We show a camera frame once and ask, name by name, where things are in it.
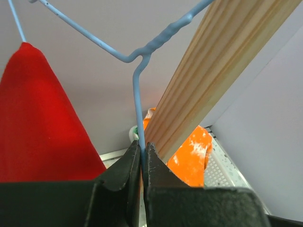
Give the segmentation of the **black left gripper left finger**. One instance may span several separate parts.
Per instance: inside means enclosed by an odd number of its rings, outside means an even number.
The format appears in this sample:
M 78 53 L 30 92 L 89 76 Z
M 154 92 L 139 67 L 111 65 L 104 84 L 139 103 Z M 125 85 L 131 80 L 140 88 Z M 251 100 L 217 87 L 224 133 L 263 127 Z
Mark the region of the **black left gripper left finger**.
M 136 227 L 139 224 L 141 150 L 133 141 L 104 173 L 90 181 L 0 185 L 3 227 Z

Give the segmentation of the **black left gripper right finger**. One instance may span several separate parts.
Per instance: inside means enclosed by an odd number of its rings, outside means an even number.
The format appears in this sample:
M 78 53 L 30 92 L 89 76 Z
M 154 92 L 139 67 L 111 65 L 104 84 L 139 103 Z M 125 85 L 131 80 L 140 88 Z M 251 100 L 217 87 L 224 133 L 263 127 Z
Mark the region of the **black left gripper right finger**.
M 142 161 L 149 227 L 268 227 L 262 204 L 247 188 L 190 187 L 148 143 Z

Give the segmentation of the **green tie-dye trousers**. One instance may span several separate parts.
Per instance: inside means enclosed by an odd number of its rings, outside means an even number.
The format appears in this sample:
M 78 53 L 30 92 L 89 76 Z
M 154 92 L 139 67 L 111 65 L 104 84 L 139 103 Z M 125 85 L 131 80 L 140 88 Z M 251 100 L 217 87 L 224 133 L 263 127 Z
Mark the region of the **green tie-dye trousers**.
M 135 128 L 133 129 L 133 138 L 134 138 L 134 140 L 138 140 L 138 139 L 139 139 L 139 136 L 138 136 L 138 128 L 137 128 L 137 127 L 135 127 Z

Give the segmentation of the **orange tie-dye trousers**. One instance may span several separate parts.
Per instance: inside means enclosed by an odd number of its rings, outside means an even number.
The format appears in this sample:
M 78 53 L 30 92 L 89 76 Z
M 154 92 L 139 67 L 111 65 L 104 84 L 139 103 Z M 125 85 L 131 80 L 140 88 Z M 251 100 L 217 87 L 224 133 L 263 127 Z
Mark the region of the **orange tie-dye trousers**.
M 187 185 L 203 187 L 205 169 L 213 151 L 212 140 L 208 131 L 198 125 L 166 166 Z

